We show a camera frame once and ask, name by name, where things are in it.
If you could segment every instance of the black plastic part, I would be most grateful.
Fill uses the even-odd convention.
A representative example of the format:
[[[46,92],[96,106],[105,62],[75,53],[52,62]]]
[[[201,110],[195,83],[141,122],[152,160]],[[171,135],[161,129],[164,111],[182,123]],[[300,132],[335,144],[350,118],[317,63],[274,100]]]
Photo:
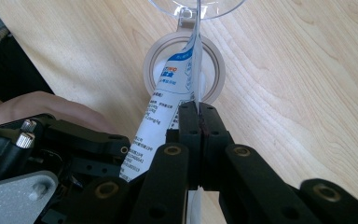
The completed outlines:
[[[125,223],[129,192],[129,184],[121,178],[97,178],[84,189],[64,223]]]
[[[188,102],[179,106],[178,142],[189,150],[188,182],[189,189],[197,189],[201,175],[201,130],[196,104]]]
[[[232,223],[321,223],[251,147],[228,146],[222,168],[220,205]]]
[[[306,180],[299,196],[324,223],[358,223],[358,200],[332,182]]]
[[[205,190],[220,190],[222,172],[220,160],[225,148],[233,143],[216,108],[200,104],[200,127],[203,133],[201,185]]]
[[[186,218],[188,148],[158,148],[133,207],[129,223],[184,223]]]
[[[0,157],[0,179],[18,175],[27,162],[32,148],[21,148],[16,145],[8,145]]]

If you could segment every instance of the tape roll core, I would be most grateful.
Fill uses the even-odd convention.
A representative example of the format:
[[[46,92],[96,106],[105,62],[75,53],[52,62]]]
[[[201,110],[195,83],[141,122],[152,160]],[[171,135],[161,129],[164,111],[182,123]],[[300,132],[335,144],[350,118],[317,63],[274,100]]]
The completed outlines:
[[[158,69],[159,63],[166,63],[161,60],[161,53],[163,53],[163,50],[171,48],[173,45],[176,44],[183,44],[185,45],[188,41],[189,37],[191,36],[191,32],[175,32],[168,35],[163,36],[161,39],[159,39],[147,52],[144,62],[144,82],[147,91],[150,95],[153,94],[154,89],[156,88],[156,70]],[[202,48],[203,48],[203,54],[202,54],[202,65],[201,70],[210,69],[209,66],[205,66],[204,64],[204,58],[205,56],[208,56],[208,59],[205,59],[205,61],[211,62],[213,64],[213,70],[214,70],[214,78],[213,83],[209,87],[209,82],[206,77],[206,79],[202,79],[201,81],[204,81],[205,83],[205,90],[204,94],[202,96],[201,101],[206,104],[213,103],[217,97],[219,96],[220,92],[223,89],[223,85],[225,83],[226,78],[226,68],[225,68],[225,62],[223,60],[223,57],[216,47],[216,45],[207,37],[201,36],[202,41]],[[170,55],[173,55],[177,51],[169,52]]]

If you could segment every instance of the silver knob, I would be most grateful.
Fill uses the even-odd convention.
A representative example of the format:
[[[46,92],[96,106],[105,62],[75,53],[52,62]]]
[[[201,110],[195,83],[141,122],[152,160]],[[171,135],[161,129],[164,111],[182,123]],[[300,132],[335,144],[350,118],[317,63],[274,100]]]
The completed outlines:
[[[16,146],[21,148],[30,148],[34,141],[34,135],[32,133],[21,133],[17,139]]]
[[[36,127],[35,121],[26,119],[21,125],[21,130],[25,133],[31,133],[34,131],[35,127]]]

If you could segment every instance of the toothpaste tube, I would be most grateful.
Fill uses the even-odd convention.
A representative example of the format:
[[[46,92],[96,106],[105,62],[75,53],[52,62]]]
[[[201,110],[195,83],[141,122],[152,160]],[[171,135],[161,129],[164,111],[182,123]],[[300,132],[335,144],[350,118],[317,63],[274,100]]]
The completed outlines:
[[[197,103],[200,99],[199,23],[200,16],[186,46],[165,63],[131,149],[121,165],[120,177],[127,181],[149,169],[157,148],[165,144],[167,129],[178,129],[179,105],[188,101]]]

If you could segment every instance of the light wood surface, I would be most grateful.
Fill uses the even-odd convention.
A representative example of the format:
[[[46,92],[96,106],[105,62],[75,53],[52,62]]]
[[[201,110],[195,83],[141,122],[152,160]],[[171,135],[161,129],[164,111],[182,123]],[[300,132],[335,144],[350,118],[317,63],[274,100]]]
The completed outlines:
[[[150,99],[148,49],[176,19],[146,0],[0,0],[0,17],[54,92],[130,139]],[[292,186],[324,178],[358,198],[358,0],[248,0],[201,23],[227,79],[213,103],[234,140]],[[215,194],[204,223],[222,223]]]

